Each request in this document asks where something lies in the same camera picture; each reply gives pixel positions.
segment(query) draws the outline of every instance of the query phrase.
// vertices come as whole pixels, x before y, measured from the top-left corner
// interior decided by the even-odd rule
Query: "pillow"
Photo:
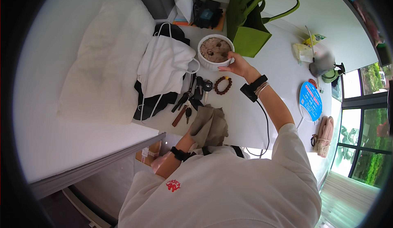
[[[137,70],[154,27],[141,0],[104,0],[68,71],[57,117],[130,124],[138,106]]]

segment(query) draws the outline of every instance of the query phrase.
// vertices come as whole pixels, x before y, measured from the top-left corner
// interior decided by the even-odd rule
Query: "wooden bead bracelet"
[[[218,89],[218,85],[221,81],[223,81],[224,79],[227,79],[229,81],[228,86],[225,88],[225,90],[223,92],[220,92]],[[231,88],[232,86],[232,79],[229,78],[228,76],[222,76],[221,78],[219,78],[219,80],[217,80],[217,82],[214,84],[214,91],[219,94],[219,95],[223,95],[225,93],[228,92],[229,88]]]

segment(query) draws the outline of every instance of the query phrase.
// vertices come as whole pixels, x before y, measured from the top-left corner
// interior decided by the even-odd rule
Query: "window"
[[[343,94],[340,136],[331,170],[379,188],[392,166],[386,102],[392,71],[392,65],[374,63],[343,75],[342,87],[332,88],[334,98],[340,98],[340,89]]]
[[[389,137],[386,108],[366,109],[364,111],[361,147],[392,151],[392,139]]]
[[[361,96],[359,72],[357,70],[344,74],[342,78],[344,98],[354,98]]]
[[[340,143],[357,145],[361,109],[345,109],[341,117]]]
[[[376,62],[360,69],[364,95],[389,90],[389,79],[392,79],[392,64],[380,67]]]
[[[331,170],[347,177],[351,171],[355,151],[356,149],[337,146]]]
[[[391,166],[391,155],[360,151],[352,178],[381,188],[389,176]]]

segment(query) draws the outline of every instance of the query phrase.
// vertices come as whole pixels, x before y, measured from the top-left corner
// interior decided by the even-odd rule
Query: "black wristband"
[[[183,162],[186,161],[191,155],[191,153],[185,153],[181,149],[176,149],[174,146],[171,148],[171,152],[174,154],[176,159]]]
[[[268,81],[268,78],[266,77],[266,75],[262,75],[259,78],[257,78],[257,80],[255,80],[253,83],[250,84],[250,89],[253,92],[255,92],[258,89],[258,87],[260,87],[266,81]]]

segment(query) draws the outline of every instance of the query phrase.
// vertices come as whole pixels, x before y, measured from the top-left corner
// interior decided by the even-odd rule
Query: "silver bracelet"
[[[257,95],[257,97],[259,97],[259,94],[263,91],[263,89],[268,86],[269,83],[266,82],[264,84],[262,84],[260,87],[258,87],[258,89],[255,91],[255,94]]]

